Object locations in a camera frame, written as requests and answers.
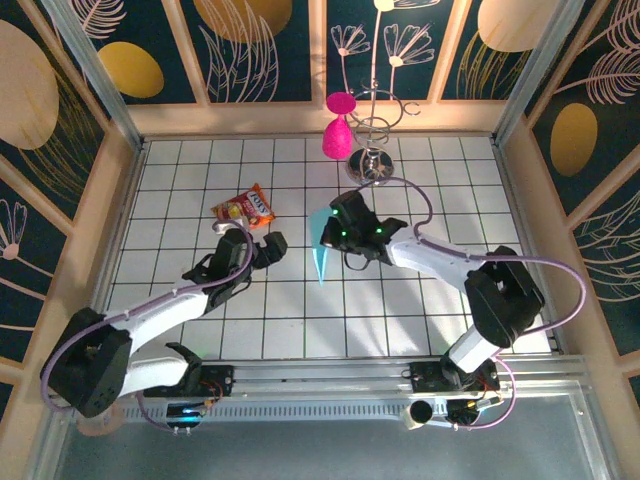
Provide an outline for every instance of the leaf pattern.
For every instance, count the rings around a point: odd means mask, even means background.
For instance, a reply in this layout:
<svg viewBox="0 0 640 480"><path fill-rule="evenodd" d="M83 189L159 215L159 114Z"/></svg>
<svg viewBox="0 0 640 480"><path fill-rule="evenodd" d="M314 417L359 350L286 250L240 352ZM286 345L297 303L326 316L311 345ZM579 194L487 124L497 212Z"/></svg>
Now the leaf pattern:
<svg viewBox="0 0 640 480"><path fill-rule="evenodd" d="M598 59L586 80L593 103L623 105L640 87L640 50L613 50Z"/></svg>
<svg viewBox="0 0 640 480"><path fill-rule="evenodd" d="M600 300L640 298L640 192L583 222L575 238Z"/></svg>
<svg viewBox="0 0 640 480"><path fill-rule="evenodd" d="M88 37L106 40L122 19L124 0L69 0Z"/></svg>
<svg viewBox="0 0 640 480"><path fill-rule="evenodd" d="M607 40L619 52L640 48L640 0L620 0L611 15Z"/></svg>
<svg viewBox="0 0 640 480"><path fill-rule="evenodd" d="M219 35L210 35L200 26L209 50L209 73L207 89L216 103L255 102L265 93L271 101L278 88L278 51L267 22L256 17L245 2L247 23L230 0L222 0L225 23L212 2L203 2L208 19L215 25ZM239 41L225 40L238 38Z"/></svg>

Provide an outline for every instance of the cable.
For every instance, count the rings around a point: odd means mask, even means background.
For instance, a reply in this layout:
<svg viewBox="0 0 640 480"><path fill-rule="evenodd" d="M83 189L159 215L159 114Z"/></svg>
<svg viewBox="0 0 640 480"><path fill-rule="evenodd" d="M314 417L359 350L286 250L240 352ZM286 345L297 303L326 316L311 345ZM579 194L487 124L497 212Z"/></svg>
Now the cable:
<svg viewBox="0 0 640 480"><path fill-rule="evenodd" d="M425 202L427 202L427 206L429 207L429 213L427 214L426 220L418 222L413 226L413 234L420 241L420 243L422 245L425 245L425 246L427 246L429 248L432 248L432 249L434 249L434 250L436 250L438 252L441 252L441 253L444 253L444 254L447 254L447 255L452 255L452 256L458 257L458 258L464 258L467 261L524 262L524 263L538 263L538 264L541 264L541 265L550 265L552 267L556 267L556 268L559 268L561 270L564 270L565 272L569 273L573 278L576 279L576 281L578 282L578 285L580 286L580 294L578 296L578 301L576 302L576 304L573 307L573 309L564 318L562 318L560 320L556 320L555 322L548 323L547 325L542 325L540 327L535 327L535 328L530 328L529 330L525 330L522 333L522 335L520 335L520 336L530 335L532 333L537 333L537 332L546 332L546 331L552 330L554 328L558 328L558 327L564 325L565 323L573 320L578 315L578 313L580 312L580 310L584 306L584 303L585 303L585 301L587 299L587 284L586 284L585 280L582 278L582 276L573 267L570 267L566 263L559 262L557 260L551 260L551 259L541 258L541 257L515 256L515 255L475 255L475 254L466 254L464 252L458 252L456 250L452 250L452 249L447 248L445 246L438 245L436 243L430 242L429 240L427 240L425 238L422 238L421 235L420 235L420 227L422 227L422 226L428 224L429 222L431 222L431 220L433 218L433 205L431 204L431 201L429 200L429 197L427 196L427 194L420 187L418 187L415 183L410 182L409 180L406 180L406 179L400 178L400 177L389 177L389 180L402 182L402 183L405 183L405 184L413 187L420 194L420 196L425 200ZM375 182L366 183L366 184L358 187L356 189L356 191L360 191L363 188L370 187L371 185L374 185L374 184L375 184Z"/></svg>
<svg viewBox="0 0 640 480"><path fill-rule="evenodd" d="M233 292L233 295L229 297L229 300L231 300L233 297L235 297L236 295L239 295L240 293L244 292L247 288L249 288L251 286L251 282L252 282L251 277L247 278L247 280L244 282L246 283L246 285L240 290L238 290L237 292Z"/></svg>
<svg viewBox="0 0 640 480"><path fill-rule="evenodd" d="M138 401L138 408L140 409L140 413L142 413L142 417L147 422L149 422L151 425L153 425L154 427L156 427L156 428L158 428L160 430L167 431L167 432L173 432L173 429L169 425L165 425L164 423L156 422L153 418L151 418L149 416L149 413L144 408L144 395L142 393L142 390L136 392L136 400Z"/></svg>
<svg viewBox="0 0 640 480"><path fill-rule="evenodd" d="M342 252L342 259L343 259L344 264L346 265L346 267L349 270L353 270L354 272L363 272L364 270L366 270L366 268L371 263L371 260L367 260L362 268L353 268L351 265L349 265L348 255L349 255L348 253Z"/></svg>
<svg viewBox="0 0 640 480"><path fill-rule="evenodd" d="M56 365L56 363L58 363L58 361L60 360L60 358L62 357L62 355L64 355L64 353L71 348L76 342L80 341L82 338L86 337L87 335L90 335L91 333L100 330L103 327L109 326L113 323L122 321L122 320L127 320L130 317L134 317L136 315L141 315L143 313L148 312L149 310L157 307L158 305L161 305L165 302L165 300L169 300L170 298L175 298L178 295L182 295L182 294L186 294L186 293L191 293L194 291L201 291L205 288L211 288L211 287L216 287L218 285L222 285L224 283L230 282L232 280L234 280L235 278L237 278L239 275L242 274L242 272L244 272L248 267L249 264L251 263L251 258L253 257L253 249L251 248L251 245L253 243L253 239L251 238L251 235L249 234L249 232L239 223L235 222L234 220L227 220L227 222L232 223L236 228L239 228L240 231L242 231L242 233L244 234L245 240L247 241L247 251L246 254L244 256L242 265L240 265L240 268L238 268L238 270L234 273L232 273L231 275L229 275L226 278L220 279L220 280L215 280L212 282L207 282L207 283L203 283L203 284L199 284L199 285L190 285L190 286L186 286L186 287L182 287L182 288L178 288L178 289L174 289L173 291L166 293L158 298L154 298L150 301L148 301L147 303L143 303L142 305L132 309L132 310L128 310L125 311L124 313L121 313L119 315L115 315L113 317L110 318L105 318L104 320L95 323L93 325L91 325L90 327L85 328L84 330L81 330L80 332L76 333L75 335L73 335L69 340L67 340L66 342L64 342L62 345L60 345L60 348L51 356L51 359L49 360L49 362L47 363L47 366L45 367L45 369L42 372L42 380L40 382L40 395L42 396L42 400L44 401L44 403L54 412L67 412L73 409L73 407L68 406L68 407L61 407L59 405L56 405L55 403L53 403L53 401L51 400L51 397L49 396L49 379L51 377L51 372L53 371L53 367ZM219 222L215 222L213 224L213 227L215 227Z"/></svg>
<svg viewBox="0 0 640 480"><path fill-rule="evenodd" d="M502 365L502 368L504 368L507 371L507 373L509 374L509 378L511 379L511 387L513 388L513 393L511 394L511 401L509 402L509 406L507 407L507 409L504 411L502 415L500 415L495 420L492 420L491 422L483 423L482 425L464 425L464 426L459 426L459 428L466 428L467 430L483 430L485 428L495 427L499 423L502 423L503 421L505 421L507 417L511 415L511 412L513 412L513 407L516 406L516 394L517 394L516 377L513 374L513 370L511 370L511 367L509 367L509 365L507 365L499 357L493 357L492 360Z"/></svg>

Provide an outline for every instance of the red snack bag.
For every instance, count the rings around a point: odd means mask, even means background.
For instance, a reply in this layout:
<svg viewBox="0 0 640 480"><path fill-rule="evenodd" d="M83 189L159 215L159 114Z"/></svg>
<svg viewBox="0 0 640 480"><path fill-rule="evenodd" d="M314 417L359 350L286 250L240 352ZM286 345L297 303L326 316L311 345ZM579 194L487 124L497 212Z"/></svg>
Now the red snack bag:
<svg viewBox="0 0 640 480"><path fill-rule="evenodd" d="M246 217L251 230L269 225L276 218L257 183L248 191L216 205L211 210L220 222Z"/></svg>

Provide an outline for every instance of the floral wallpaper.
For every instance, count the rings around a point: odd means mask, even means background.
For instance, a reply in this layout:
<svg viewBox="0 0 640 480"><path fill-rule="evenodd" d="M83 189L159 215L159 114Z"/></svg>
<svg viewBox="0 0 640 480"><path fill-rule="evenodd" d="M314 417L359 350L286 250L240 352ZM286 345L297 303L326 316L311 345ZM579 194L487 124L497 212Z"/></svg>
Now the floral wallpaper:
<svg viewBox="0 0 640 480"><path fill-rule="evenodd" d="M452 5L453 0L330 0L327 93L357 92L375 78L380 89L398 98L426 99Z"/></svg>
<svg viewBox="0 0 640 480"><path fill-rule="evenodd" d="M104 131L15 0L0 10L0 92L0 159L73 219Z"/></svg>
<svg viewBox="0 0 640 480"><path fill-rule="evenodd" d="M212 103L311 100L306 0L185 0Z"/></svg>
<svg viewBox="0 0 640 480"><path fill-rule="evenodd" d="M640 143L640 2L612 0L533 126L567 214Z"/></svg>
<svg viewBox="0 0 640 480"><path fill-rule="evenodd" d="M473 0L443 100L506 100L558 0Z"/></svg>
<svg viewBox="0 0 640 480"><path fill-rule="evenodd" d="M66 237L0 180L0 362L22 362Z"/></svg>
<svg viewBox="0 0 640 480"><path fill-rule="evenodd" d="M68 3L125 103L195 102L162 2L69 0ZM48 18L41 4L40 7ZM64 47L55 22L51 24Z"/></svg>
<svg viewBox="0 0 640 480"><path fill-rule="evenodd" d="M640 351L640 171L573 234L618 353Z"/></svg>

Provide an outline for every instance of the metal rack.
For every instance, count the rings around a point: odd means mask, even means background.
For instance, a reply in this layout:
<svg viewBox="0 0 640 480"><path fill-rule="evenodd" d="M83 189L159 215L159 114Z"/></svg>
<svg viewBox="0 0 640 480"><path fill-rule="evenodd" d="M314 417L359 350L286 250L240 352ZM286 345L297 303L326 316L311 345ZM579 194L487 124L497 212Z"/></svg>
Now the metal rack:
<svg viewBox="0 0 640 480"><path fill-rule="evenodd" d="M418 107L417 102L403 102L389 90L378 87L378 81L373 80L370 86L361 84L361 91L351 88L349 93L358 99L371 97L371 112L368 116L360 118L357 113L350 113L350 127L353 138L362 148L354 152L346 161L345 168L349 177L358 184L374 182L376 185L384 183L393 176L394 164L389 154L384 150L384 145L389 141L391 129L398 125L404 115L420 115L420 110L409 111L408 106ZM398 118L389 122L383 117L376 115L376 101L378 95L385 94L389 99L398 104Z"/></svg>

